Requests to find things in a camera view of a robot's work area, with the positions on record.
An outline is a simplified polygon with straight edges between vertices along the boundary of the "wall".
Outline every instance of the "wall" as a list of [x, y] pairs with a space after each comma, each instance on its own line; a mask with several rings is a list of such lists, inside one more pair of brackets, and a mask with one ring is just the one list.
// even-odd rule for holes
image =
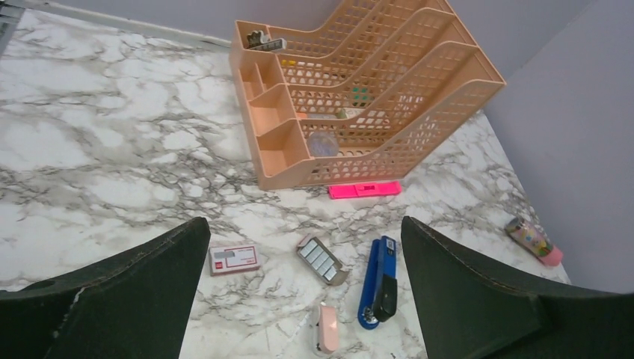
[[598, 0], [487, 107], [576, 285], [634, 291], [634, 1]]
[[[475, 39], [510, 76], [594, 0], [449, 0]], [[230, 40], [236, 19], [317, 28], [339, 0], [58, 0], [70, 7]]]

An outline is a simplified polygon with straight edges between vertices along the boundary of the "blue stapler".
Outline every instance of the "blue stapler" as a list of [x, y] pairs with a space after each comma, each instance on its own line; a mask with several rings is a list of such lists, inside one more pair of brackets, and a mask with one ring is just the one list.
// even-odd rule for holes
[[378, 327], [396, 314], [396, 241], [388, 236], [372, 241], [357, 318], [365, 329]]

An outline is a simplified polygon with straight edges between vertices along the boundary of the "small container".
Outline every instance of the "small container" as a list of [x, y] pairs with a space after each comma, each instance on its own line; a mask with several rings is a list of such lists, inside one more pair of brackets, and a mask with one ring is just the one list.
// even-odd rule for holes
[[543, 264], [556, 267], [564, 254], [548, 240], [533, 223], [521, 217], [513, 218], [504, 231], [524, 247], [528, 248]]

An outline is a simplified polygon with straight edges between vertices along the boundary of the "office supplies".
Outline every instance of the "office supplies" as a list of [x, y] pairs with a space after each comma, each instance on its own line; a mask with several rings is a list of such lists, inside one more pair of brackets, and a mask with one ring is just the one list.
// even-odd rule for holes
[[363, 282], [357, 319], [372, 330], [396, 314], [396, 241], [388, 236], [372, 241], [366, 279]]
[[320, 303], [313, 312], [313, 348], [317, 355], [331, 355], [339, 348], [336, 309]]

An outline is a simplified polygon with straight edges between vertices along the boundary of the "desk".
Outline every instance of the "desk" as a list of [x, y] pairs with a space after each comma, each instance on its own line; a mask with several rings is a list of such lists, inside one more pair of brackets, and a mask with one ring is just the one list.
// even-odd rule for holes
[[[537, 221], [477, 114], [401, 181], [396, 197], [330, 200], [326, 188], [260, 191], [228, 54], [29, 10], [0, 61], [0, 289], [18, 290], [144, 243], [194, 216], [213, 245], [257, 243], [257, 272], [205, 266], [181, 358], [312, 358], [306, 317], [339, 310], [335, 358], [424, 358], [402, 255], [398, 311], [356, 320], [370, 244], [411, 215], [515, 268], [567, 282], [502, 232]], [[318, 236], [351, 270], [326, 287], [295, 245]]]

